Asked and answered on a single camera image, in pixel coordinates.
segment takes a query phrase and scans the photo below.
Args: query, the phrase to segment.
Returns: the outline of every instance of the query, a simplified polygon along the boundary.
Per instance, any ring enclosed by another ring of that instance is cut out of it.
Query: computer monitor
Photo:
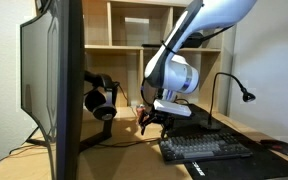
[[[21,108],[44,136],[52,179],[75,179],[84,89],[82,2],[36,5],[38,15],[20,26]]]

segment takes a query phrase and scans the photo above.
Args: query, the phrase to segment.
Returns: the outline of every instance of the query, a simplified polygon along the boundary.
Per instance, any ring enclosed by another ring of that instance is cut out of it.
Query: desk lamp
[[[213,109],[213,100],[214,100],[214,89],[215,89],[215,82],[216,82],[216,78],[218,75],[226,75],[229,76],[231,78],[233,78],[237,84],[240,86],[241,91],[243,93],[243,101],[244,102],[250,102],[255,100],[255,96],[252,93],[247,92],[246,88],[241,84],[241,82],[232,74],[228,74],[228,73],[224,73],[224,72],[218,72],[216,73],[215,77],[214,77],[214,82],[213,82],[213,90],[212,90],[212,102],[211,102],[211,109],[208,115],[208,119],[207,120],[201,120],[200,121],[200,125],[203,128],[209,129],[209,130],[220,130],[222,125],[216,121],[212,121],[212,109]]]

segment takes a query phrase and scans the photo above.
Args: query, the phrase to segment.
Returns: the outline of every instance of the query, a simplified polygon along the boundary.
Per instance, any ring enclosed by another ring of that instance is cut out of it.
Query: headphones
[[[115,108],[118,82],[113,82],[111,77],[106,74],[92,74],[85,71],[85,80],[92,83],[93,89],[87,93],[85,106],[93,113],[98,120],[112,120],[117,111]],[[104,88],[106,97],[98,91]]]

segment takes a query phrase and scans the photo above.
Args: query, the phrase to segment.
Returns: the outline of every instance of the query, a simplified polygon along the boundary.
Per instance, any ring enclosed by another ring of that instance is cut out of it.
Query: white wall
[[[0,0],[0,159],[35,128],[20,109],[19,25],[33,15],[33,0]]]
[[[241,102],[233,84],[231,118],[288,142],[288,1],[258,0],[237,25],[233,74],[257,100]]]

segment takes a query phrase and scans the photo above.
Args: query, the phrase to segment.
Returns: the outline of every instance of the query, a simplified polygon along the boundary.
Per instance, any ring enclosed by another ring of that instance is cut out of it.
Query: lamp head
[[[243,101],[244,102],[251,102],[251,101],[256,99],[255,95],[247,92],[247,90],[244,87],[241,88],[241,91],[243,92]]]

